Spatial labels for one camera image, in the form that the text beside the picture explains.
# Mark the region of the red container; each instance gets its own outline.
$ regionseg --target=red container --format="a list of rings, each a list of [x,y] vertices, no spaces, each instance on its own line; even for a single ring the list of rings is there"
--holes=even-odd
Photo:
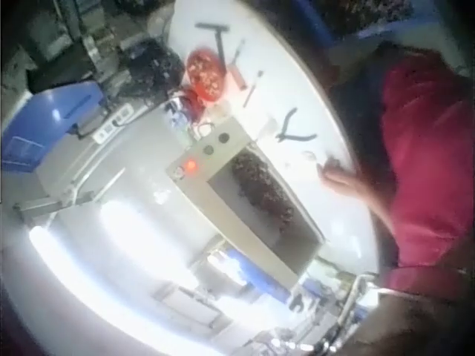
[[[197,63],[205,67],[197,68]],[[197,49],[189,55],[186,61],[186,72],[191,86],[198,96],[207,102],[216,102],[224,92],[224,68],[221,67],[217,54],[209,48]],[[203,82],[202,73],[211,77],[213,87]]]

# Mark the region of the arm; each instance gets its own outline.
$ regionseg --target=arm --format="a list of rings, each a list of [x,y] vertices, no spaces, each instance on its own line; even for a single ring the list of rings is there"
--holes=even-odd
[[[358,175],[348,173],[330,162],[324,168],[317,167],[318,175],[325,186],[336,193],[360,199],[384,223],[387,230],[393,233],[393,222],[390,217],[387,198]]]

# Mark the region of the electrical outlet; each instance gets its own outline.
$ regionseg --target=electrical outlet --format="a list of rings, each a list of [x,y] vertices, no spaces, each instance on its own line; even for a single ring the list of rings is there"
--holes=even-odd
[[[92,139],[99,145],[107,141],[120,128],[114,126],[114,121],[118,125],[124,125],[134,115],[134,108],[130,104],[123,105],[119,110],[109,116],[109,118],[94,132]]]

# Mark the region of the workbench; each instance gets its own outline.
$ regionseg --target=workbench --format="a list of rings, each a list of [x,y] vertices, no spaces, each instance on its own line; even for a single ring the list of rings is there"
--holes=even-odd
[[[229,62],[240,42],[246,41],[237,66],[248,88],[255,83],[258,72],[263,71],[245,108],[243,103],[249,89],[239,91],[231,80],[216,104],[233,115],[251,138],[259,138],[258,147],[315,221],[324,237],[318,256],[354,274],[378,273],[379,253],[370,212],[363,203],[322,186],[316,174],[315,165],[324,165],[330,157],[337,159],[343,168],[357,169],[351,142],[318,78],[292,45],[241,1],[176,1],[169,45],[184,62],[200,47],[217,52],[213,32],[197,29],[195,25],[199,22],[229,26],[229,32],[222,35]],[[279,143],[274,134],[281,131],[286,115],[295,108],[289,134],[318,137],[308,142]],[[263,128],[270,120],[277,122],[277,132],[262,137]]]

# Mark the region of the orange light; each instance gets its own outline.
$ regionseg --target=orange light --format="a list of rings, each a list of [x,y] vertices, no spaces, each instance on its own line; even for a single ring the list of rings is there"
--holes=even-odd
[[[185,164],[185,169],[186,171],[188,172],[193,172],[193,171],[196,171],[196,168],[197,168],[197,164],[196,164],[196,161],[193,160],[193,159],[190,159],[188,162],[186,162]]]

